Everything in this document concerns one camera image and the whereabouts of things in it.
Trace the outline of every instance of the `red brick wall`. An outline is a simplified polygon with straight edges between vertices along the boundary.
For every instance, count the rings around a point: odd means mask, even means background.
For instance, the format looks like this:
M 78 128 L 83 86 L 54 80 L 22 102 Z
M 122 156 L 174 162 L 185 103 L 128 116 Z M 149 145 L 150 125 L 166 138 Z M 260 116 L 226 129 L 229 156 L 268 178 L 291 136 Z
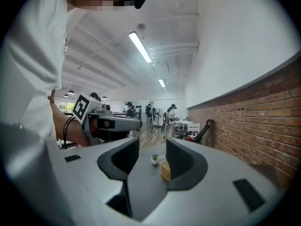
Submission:
M 202 144 L 273 165 L 280 186 L 288 186 L 301 158 L 300 68 L 299 58 L 248 88 L 188 109 L 189 120 L 202 127 L 215 120 Z

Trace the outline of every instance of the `window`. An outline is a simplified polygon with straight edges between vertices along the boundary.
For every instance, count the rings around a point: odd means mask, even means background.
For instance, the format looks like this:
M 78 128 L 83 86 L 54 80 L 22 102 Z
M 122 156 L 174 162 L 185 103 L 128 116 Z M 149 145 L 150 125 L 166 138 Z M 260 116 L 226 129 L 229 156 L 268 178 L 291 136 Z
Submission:
M 67 113 L 72 113 L 75 103 L 67 102 Z
M 72 113 L 75 103 L 60 101 L 60 111 L 63 113 Z

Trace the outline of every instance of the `white t-shirt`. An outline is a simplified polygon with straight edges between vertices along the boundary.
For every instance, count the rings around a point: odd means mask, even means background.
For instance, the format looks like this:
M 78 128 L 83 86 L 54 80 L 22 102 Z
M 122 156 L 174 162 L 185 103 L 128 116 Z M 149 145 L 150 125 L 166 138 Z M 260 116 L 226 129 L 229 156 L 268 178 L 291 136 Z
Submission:
M 168 123 L 168 124 L 172 124 L 172 122 L 170 121 L 170 119 L 171 119 L 171 118 L 174 118 L 174 116 L 175 116 L 174 110 L 171 109 L 171 110 L 167 113 L 167 115 L 168 115 L 167 123 Z
M 8 74 L 11 78 L 6 80 L 10 83 L 15 79 L 10 71 L 18 70 L 36 89 L 29 104 L 23 105 L 20 101 L 20 106 L 27 106 L 20 122 L 46 139 L 55 138 L 47 97 L 52 90 L 62 88 L 61 73 L 67 50 L 66 24 L 66 0 L 27 0 L 1 48 L 2 76 Z M 20 93 L 13 85 L 6 89 L 13 96 Z M 14 111 L 16 108 L 12 105 L 7 113 L 13 117 Z

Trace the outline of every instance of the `fan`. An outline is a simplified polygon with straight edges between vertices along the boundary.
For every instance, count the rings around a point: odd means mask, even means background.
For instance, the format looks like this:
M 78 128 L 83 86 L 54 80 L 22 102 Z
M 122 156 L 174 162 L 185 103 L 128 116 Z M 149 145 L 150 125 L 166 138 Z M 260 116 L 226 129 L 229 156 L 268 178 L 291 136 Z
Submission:
M 156 115 L 157 121 L 158 121 L 158 124 L 157 124 L 157 126 L 155 126 L 155 128 L 161 128 L 162 126 L 159 126 L 159 119 L 162 118 L 162 116 L 163 116 L 163 110 L 161 110 L 159 108 L 156 109 L 155 115 Z

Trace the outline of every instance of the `black cable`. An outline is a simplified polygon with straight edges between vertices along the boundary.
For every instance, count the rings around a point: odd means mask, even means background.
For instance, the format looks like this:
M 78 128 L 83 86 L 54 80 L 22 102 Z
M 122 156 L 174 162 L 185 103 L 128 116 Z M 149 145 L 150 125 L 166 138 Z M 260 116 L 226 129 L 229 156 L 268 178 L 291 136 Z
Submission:
M 67 128 L 69 126 L 69 124 L 71 123 L 71 121 L 73 121 L 75 119 L 74 116 L 70 117 L 66 123 L 65 123 L 65 126 L 64 126 L 64 130 L 63 130 L 63 139 L 64 139 L 64 146 L 65 146 L 65 149 L 67 149 L 67 145 L 66 145 L 66 136 L 67 136 Z

